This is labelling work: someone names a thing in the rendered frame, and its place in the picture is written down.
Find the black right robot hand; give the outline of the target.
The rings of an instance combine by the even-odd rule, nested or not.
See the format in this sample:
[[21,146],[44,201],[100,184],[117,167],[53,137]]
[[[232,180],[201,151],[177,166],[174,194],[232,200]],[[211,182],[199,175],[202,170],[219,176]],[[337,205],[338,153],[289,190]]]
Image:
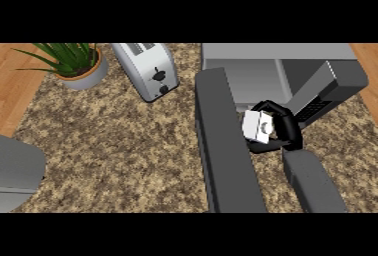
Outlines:
[[273,115],[273,125],[276,139],[270,139],[267,144],[247,141],[247,146],[254,154],[276,151],[284,148],[287,151],[303,149],[303,135],[298,122],[291,110],[282,107],[272,100],[264,100],[253,107],[253,111],[266,111]]

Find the grey microwave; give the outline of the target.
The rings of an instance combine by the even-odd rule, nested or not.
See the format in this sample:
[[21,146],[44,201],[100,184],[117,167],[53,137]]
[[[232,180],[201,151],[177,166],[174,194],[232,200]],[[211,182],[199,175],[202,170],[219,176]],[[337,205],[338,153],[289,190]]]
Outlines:
[[368,86],[346,43],[204,43],[201,67],[225,70],[239,112],[270,100],[291,110],[301,127]]

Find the silver toaster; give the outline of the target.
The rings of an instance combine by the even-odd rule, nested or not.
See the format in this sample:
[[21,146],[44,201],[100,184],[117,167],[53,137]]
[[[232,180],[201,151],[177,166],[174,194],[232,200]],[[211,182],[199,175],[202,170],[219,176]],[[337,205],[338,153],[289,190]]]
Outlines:
[[146,102],[154,102],[177,86],[177,70],[164,43],[112,43],[117,60]]

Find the white milk carton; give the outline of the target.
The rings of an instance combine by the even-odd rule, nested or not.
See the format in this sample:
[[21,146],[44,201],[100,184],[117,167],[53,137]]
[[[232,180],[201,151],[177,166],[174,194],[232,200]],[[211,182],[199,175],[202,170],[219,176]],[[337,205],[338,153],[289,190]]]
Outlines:
[[247,110],[242,119],[244,137],[258,143],[267,144],[273,132],[273,117],[263,111]]

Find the dark grey microwave door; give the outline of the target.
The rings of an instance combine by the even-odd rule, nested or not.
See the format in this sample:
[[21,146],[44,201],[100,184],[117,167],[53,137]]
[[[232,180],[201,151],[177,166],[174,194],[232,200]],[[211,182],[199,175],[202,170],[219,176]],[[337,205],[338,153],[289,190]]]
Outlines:
[[195,121],[210,213],[266,213],[223,68],[195,76]]

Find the grey plant pot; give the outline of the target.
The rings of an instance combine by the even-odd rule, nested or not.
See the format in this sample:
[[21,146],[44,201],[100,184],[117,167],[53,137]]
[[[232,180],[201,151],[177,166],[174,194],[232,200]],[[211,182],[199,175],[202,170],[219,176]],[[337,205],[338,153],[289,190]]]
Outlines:
[[84,90],[95,87],[108,74],[108,61],[100,49],[98,51],[98,62],[92,69],[77,77],[64,77],[56,75],[64,85],[74,90]]

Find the green potted plant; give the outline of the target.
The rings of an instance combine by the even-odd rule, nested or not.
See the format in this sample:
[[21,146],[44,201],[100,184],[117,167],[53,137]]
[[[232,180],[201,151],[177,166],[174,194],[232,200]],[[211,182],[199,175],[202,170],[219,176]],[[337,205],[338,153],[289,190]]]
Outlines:
[[46,57],[18,49],[18,52],[43,61],[46,72],[65,78],[87,74],[100,63],[100,49],[90,43],[34,43],[34,46],[52,57]]

